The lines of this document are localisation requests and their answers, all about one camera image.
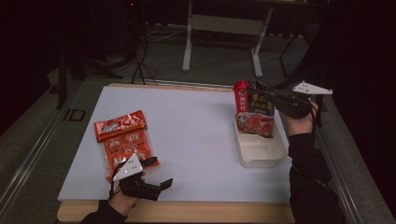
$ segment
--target table leg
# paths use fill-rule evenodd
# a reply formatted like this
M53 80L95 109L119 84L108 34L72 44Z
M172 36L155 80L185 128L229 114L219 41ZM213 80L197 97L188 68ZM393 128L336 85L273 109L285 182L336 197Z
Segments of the table leg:
M189 1L189 16L187 18L187 43L184 49L183 72L190 71L191 61L191 20L192 20L192 0Z
M259 33L259 40L257 42L256 48L251 49L251 58L253 60L254 72L255 72L257 78L262 77L262 66L260 65L259 51L260 51L260 48L262 47L262 41L264 40L265 32L267 31L267 27L268 27L272 12L273 12L273 8L270 7L267 11L265 21L262 22L262 29L260 30L260 33Z

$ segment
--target gray floor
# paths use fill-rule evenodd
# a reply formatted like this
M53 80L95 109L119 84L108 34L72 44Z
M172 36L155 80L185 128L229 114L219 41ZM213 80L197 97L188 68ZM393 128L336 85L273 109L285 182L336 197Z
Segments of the gray floor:
M174 32L183 27L151 27L152 31ZM240 79L256 79L250 48L255 44L254 36L213 35L205 32L194 33L191 70L181 71L185 47L185 33L166 37L165 34L149 35L148 50L144 59L144 77L148 84L153 79L162 84L174 82L220 85L225 88ZM263 81L277 84L284 80L278 61L281 50L287 44L281 36L268 36L264 39L260 59L264 72ZM307 45L297 39L290 47L285 60L291 71L303 57ZM68 101L61 109L56 109L58 95L49 92L43 96L3 134L0 138L0 190L7 192L2 198L1 223L54 223L60 203L58 193L74 159L79 142L94 110L103 86L112 82L130 83L136 64L115 69L124 79L110 79L95 73L91 68L84 81L68 77ZM135 83L142 80L137 75ZM54 84L57 70L49 74ZM332 104L331 97L325 97L328 112L323 114L325 137L321 144L330 146L330 160L337 159L334 171L344 178L336 181L348 186L340 192L351 193L355 208L351 210L351 223L394 223L388 208L378 195L373 180L368 174L360 154L350 137L345 123ZM67 110L85 111L83 121L67 120ZM349 152L339 150L342 146ZM360 170L353 176L349 172Z

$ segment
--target red food package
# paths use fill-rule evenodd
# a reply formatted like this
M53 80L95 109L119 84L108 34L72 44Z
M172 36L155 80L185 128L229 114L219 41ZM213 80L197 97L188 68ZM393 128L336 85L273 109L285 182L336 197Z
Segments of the red food package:
M109 183L111 183L111 176L116 167L127 161L133 154L136 154L142 161L152 157L149 141L142 129L107 138L103 144L108 165L106 180Z
M272 138L275 107L268 101L269 90L256 82L243 80L235 83L233 92L238 129Z
M108 137L127 133L133 130L146 129L146 119L141 110L121 116L116 119L96 121L94 123L97 142L102 142Z

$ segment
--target white table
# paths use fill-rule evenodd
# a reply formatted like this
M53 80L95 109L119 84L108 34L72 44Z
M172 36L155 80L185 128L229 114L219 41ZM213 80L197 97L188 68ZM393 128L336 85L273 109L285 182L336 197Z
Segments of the white table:
M105 153L102 144L96 143L93 123L138 109L145 114L152 151L160 161L158 167L147 169L146 182L159 184L168 178L174 178L174 182L161 193L158 202L139 203L130 220L293 221L289 208L290 158L273 168L241 165L231 90L117 86L104 87L92 113L59 194L61 221L79 221L96 209L97 200L108 196ZM287 147L278 115L276 124ZM175 216L170 208L184 212ZM147 216L147 211L156 215ZM222 215L232 211L228 217Z

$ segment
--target chair leg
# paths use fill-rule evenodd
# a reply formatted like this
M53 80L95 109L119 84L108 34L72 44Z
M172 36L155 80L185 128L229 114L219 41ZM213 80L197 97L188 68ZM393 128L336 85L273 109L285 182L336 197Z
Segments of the chair leg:
M297 36L294 35L293 38L289 41L288 45L282 50L282 52L280 53L280 57L279 57L279 61L280 61L280 66L282 68L282 72L283 72L283 76L284 77L289 77L290 75L288 75L288 73L286 72L285 69L285 64L283 63L283 55L285 54L286 50L290 47L291 43L294 41L294 39Z

